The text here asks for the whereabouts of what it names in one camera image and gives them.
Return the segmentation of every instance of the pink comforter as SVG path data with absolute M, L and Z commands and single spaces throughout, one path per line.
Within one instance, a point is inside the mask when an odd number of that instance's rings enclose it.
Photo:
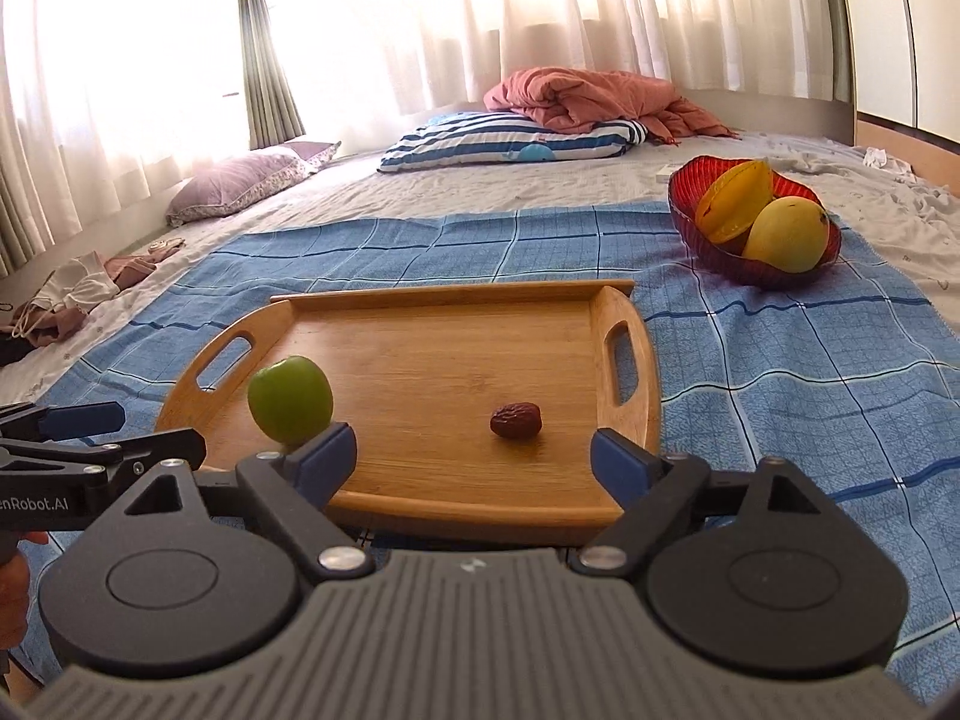
M 555 132 L 589 132 L 597 122 L 632 119 L 666 143 L 691 135 L 736 138 L 670 81 L 624 71 L 521 70 L 489 90 L 483 102 L 490 111 L 511 110 Z

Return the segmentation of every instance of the purple pillow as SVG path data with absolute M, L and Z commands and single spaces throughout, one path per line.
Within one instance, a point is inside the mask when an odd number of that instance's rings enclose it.
M 171 227 L 239 213 L 318 172 L 339 143 L 289 141 L 249 151 L 198 172 L 167 208 Z

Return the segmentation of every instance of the wooden tray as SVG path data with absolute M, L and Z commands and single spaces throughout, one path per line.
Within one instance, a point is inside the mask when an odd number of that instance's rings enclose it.
M 357 468 L 326 510 L 338 524 L 435 538 L 589 541 L 620 509 L 594 480 L 589 442 L 613 427 L 656 453 L 656 359 L 632 281 L 514 282 L 273 298 L 208 343 L 163 406 L 158 430 L 190 426 L 207 466 L 277 447 L 247 407 L 256 370 L 292 354 L 333 387 L 357 433 Z M 619 403 L 613 342 L 630 336 L 637 390 Z M 234 338 L 248 351 L 214 391 L 197 376 Z M 532 442 L 490 430 L 500 406 L 539 405 Z

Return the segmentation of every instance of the white cloth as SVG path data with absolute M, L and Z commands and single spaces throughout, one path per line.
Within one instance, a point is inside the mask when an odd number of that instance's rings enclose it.
M 28 258 L 246 148 L 243 97 L 224 97 L 243 87 L 236 0 L 0 6 L 0 160 Z
M 307 132 L 387 148 L 515 70 L 637 71 L 688 89 L 832 97 L 827 0 L 267 0 Z
M 888 154 L 885 148 L 867 147 L 867 152 L 863 155 L 863 164 L 867 167 L 876 167 L 877 170 L 886 170 L 893 175 L 899 175 L 907 181 L 916 181 L 913 167 L 909 162 L 902 159 L 896 159 L 895 156 Z
M 46 311 L 59 307 L 79 308 L 85 314 L 120 290 L 104 270 L 100 258 L 90 252 L 57 268 L 30 303 Z

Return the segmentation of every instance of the pink cloth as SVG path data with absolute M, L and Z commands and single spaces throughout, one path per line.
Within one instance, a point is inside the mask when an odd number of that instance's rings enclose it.
M 132 254 L 125 257 L 110 257 L 104 262 L 104 270 L 117 285 L 120 292 L 139 284 L 157 269 L 157 263 L 163 262 L 184 247 L 183 238 L 158 241 L 147 249 L 145 254 Z
M 714 114 L 681 97 L 661 79 L 624 71 L 534 68 L 489 90 L 490 111 L 511 110 L 555 132 L 590 132 L 597 122 L 632 119 L 666 143 L 692 135 L 736 138 Z
M 61 308 L 50 314 L 29 303 L 17 308 L 13 321 L 20 319 L 25 311 L 28 313 L 27 324 L 32 327 L 27 341 L 34 346 L 50 346 L 54 341 L 66 341 L 86 322 L 86 314 L 76 306 Z M 9 332 L 12 328 L 3 329 Z

